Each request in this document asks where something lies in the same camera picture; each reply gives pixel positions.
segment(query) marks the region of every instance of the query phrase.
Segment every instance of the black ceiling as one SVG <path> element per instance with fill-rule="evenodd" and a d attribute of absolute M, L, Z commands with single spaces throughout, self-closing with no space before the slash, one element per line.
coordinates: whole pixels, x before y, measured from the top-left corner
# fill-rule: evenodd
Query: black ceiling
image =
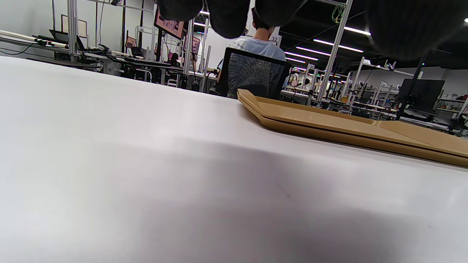
<path fill-rule="evenodd" d="M 365 8 L 366 0 L 354 0 L 349 14 L 347 27 L 365 30 Z M 286 57 L 294 58 L 305 61 L 307 63 L 315 64 L 319 69 L 325 69 L 329 56 L 312 53 L 297 49 L 296 46 L 308 48 L 311 50 L 331 53 L 332 46 L 318 42 L 313 39 L 319 39 L 333 43 L 336 33 L 338 31 L 338 24 L 332 21 L 332 13 L 335 6 L 318 2 L 315 0 L 308 0 L 293 17 L 293 19 L 285 26 L 280 28 L 279 34 L 282 36 L 281 49 L 286 52 L 296 53 L 308 57 L 319 59 L 319 61 L 309 60 L 307 58 L 300 58 L 292 55 Z M 395 60 L 389 58 L 379 52 L 371 45 L 368 36 L 352 31 L 345 30 L 341 45 L 359 49 L 363 53 L 350 51 L 347 49 L 338 49 L 339 57 L 350 58 L 351 65 L 358 65 L 361 57 L 370 59 L 372 64 L 385 62 L 386 59 L 393 63 Z M 468 27 L 465 27 L 455 36 L 441 44 L 436 50 L 429 53 L 425 66 L 440 66 L 449 69 L 468 69 Z M 295 66 L 305 67 L 305 64 L 292 62 Z M 418 61 L 397 61 L 396 67 L 416 67 Z"/>

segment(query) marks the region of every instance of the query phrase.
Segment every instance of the black monitor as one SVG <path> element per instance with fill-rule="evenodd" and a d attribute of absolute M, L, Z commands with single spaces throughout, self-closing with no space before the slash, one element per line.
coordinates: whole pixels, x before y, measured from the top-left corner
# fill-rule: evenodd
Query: black monitor
<path fill-rule="evenodd" d="M 132 50 L 132 56 L 143 57 L 143 52 L 140 47 L 131 47 L 130 49 Z"/>
<path fill-rule="evenodd" d="M 154 26 L 162 29 L 172 35 L 173 37 L 182 40 L 183 30 L 185 26 L 184 21 L 166 20 L 160 15 L 159 5 L 157 7 L 156 16 L 154 17 Z"/>
<path fill-rule="evenodd" d="M 373 91 L 365 91 L 363 92 L 362 94 L 362 97 L 360 99 L 360 102 L 362 103 L 368 103 L 369 100 L 371 99 L 372 95 L 374 95 L 374 92 Z"/>
<path fill-rule="evenodd" d="M 434 104 L 440 95 L 445 80 L 416 80 L 410 94 L 412 79 L 405 79 L 395 102 L 408 101 L 408 109 L 423 112 L 434 112 Z"/>
<path fill-rule="evenodd" d="M 62 32 L 62 31 L 57 31 L 57 30 L 52 30 L 49 29 L 51 32 L 52 36 L 55 39 L 55 42 L 62 43 L 62 44 L 67 44 L 68 45 L 68 33 Z M 76 44 L 77 44 L 77 49 L 78 50 L 83 50 L 85 49 L 83 42 L 81 41 L 79 36 L 76 36 Z"/>

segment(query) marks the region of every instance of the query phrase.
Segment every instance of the office chair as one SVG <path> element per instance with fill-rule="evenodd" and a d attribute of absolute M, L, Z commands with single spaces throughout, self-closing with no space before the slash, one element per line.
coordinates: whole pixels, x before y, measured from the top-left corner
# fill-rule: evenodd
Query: office chair
<path fill-rule="evenodd" d="M 291 63 L 250 52 L 226 48 L 217 93 L 237 99 L 237 89 L 253 95 L 279 99 Z"/>

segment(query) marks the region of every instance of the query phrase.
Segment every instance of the cable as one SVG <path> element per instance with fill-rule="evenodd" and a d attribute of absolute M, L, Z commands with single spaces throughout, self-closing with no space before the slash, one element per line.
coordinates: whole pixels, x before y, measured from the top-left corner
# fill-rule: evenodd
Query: cable
<path fill-rule="evenodd" d="M 102 28 L 101 26 L 102 26 L 102 14 L 103 14 L 103 12 L 104 12 L 104 4 L 105 4 L 104 1 L 105 1 L 105 0 L 102 1 L 101 19 L 100 19 L 100 21 L 99 21 L 99 44 L 102 44 L 102 43 L 101 43 L 101 28 Z"/>
<path fill-rule="evenodd" d="M 55 31 L 55 2 L 52 0 L 52 22 L 54 23 L 53 28 Z"/>
<path fill-rule="evenodd" d="M 333 10 L 333 13 L 331 14 L 331 19 L 333 22 L 339 24 L 341 21 L 341 18 L 343 17 L 344 14 L 344 9 L 346 8 L 346 5 L 337 5 L 335 6 L 335 9 Z"/>
<path fill-rule="evenodd" d="M 164 44 L 166 45 L 166 49 L 168 50 L 168 59 L 169 59 L 169 51 L 170 50 L 169 50 L 169 46 L 168 46 L 168 40 L 166 38 L 167 36 L 168 36 L 167 34 L 164 35 Z"/>
<path fill-rule="evenodd" d="M 371 74 L 372 74 L 372 71 L 374 71 L 374 70 L 372 69 L 372 70 L 369 72 L 369 76 L 367 76 L 367 79 L 366 79 L 363 83 L 366 83 L 366 82 L 367 82 L 367 80 L 369 79 L 369 77 L 370 77 Z"/>
<path fill-rule="evenodd" d="M 3 54 L 7 54 L 7 55 L 10 55 L 10 56 L 16 56 L 16 55 L 19 55 L 19 54 L 23 54 L 24 52 L 26 52 L 26 50 L 28 50 L 28 48 L 30 48 L 32 45 L 36 45 L 37 43 L 32 43 L 31 45 L 29 45 L 25 50 L 21 51 L 20 53 L 16 53 L 16 54 L 10 54 L 10 53 L 6 53 L 6 52 L 3 52 L 0 50 L 0 52 L 2 52 Z"/>

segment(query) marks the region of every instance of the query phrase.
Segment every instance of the dark hair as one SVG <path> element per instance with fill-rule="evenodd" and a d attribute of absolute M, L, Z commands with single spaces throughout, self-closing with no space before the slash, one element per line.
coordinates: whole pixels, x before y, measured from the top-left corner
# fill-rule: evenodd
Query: dark hair
<path fill-rule="evenodd" d="M 268 30 L 272 28 L 271 26 L 267 25 L 265 22 L 263 22 L 263 20 L 260 19 L 257 12 L 255 11 L 255 7 L 252 8 L 252 17 L 254 18 L 255 29 L 263 28 L 263 29 Z"/>

